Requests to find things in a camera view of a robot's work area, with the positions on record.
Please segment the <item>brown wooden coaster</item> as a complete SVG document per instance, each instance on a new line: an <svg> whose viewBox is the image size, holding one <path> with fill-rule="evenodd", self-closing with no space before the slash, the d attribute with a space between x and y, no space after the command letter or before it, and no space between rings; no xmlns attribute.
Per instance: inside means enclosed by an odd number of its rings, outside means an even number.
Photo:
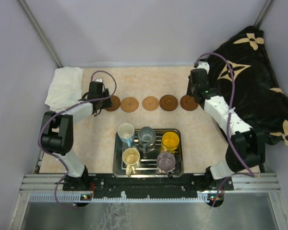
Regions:
<svg viewBox="0 0 288 230"><path fill-rule="evenodd" d="M139 102L134 97L126 97L121 101L121 109L124 112L132 113L137 110L139 106Z"/></svg>
<svg viewBox="0 0 288 230"><path fill-rule="evenodd" d="M174 111L178 107L178 100L173 95L164 95L160 98L159 105L165 111Z"/></svg>
<svg viewBox="0 0 288 230"><path fill-rule="evenodd" d="M121 104L120 98L118 96L115 96L115 95L111 96L111 104L112 104L112 106L109 108L106 108L106 111L113 112L113 111L117 110Z"/></svg>

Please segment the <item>woven rattan coaster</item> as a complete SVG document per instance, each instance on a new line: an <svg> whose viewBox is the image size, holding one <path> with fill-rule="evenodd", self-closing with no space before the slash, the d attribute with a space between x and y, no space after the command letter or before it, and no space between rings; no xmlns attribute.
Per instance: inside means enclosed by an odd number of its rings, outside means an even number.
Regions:
<svg viewBox="0 0 288 230"><path fill-rule="evenodd" d="M159 107L159 100L154 96L147 96L143 99L142 106L147 111L154 111Z"/></svg>

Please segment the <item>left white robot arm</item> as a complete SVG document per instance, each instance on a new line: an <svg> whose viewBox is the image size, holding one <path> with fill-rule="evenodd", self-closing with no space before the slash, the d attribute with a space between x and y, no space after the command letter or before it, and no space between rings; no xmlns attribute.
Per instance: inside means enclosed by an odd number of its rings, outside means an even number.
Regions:
<svg viewBox="0 0 288 230"><path fill-rule="evenodd" d="M64 165L67 176L80 190L90 185L87 169L73 150L74 125L91 115L98 115L102 109L112 106L110 93L101 80L90 82L89 90L76 106L62 113L45 112L41 124L40 148L52 154Z"/></svg>

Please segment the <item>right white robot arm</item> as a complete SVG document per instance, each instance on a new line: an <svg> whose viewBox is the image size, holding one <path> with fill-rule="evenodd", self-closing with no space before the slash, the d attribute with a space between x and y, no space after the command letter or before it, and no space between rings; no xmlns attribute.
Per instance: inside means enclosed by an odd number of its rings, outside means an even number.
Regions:
<svg viewBox="0 0 288 230"><path fill-rule="evenodd" d="M208 81L209 64L200 61L191 70L187 95L193 97L204 111L216 121L228 141L225 158L209 166L203 183L209 189L217 189L222 179L242 170L250 170L265 162L264 133L244 122Z"/></svg>

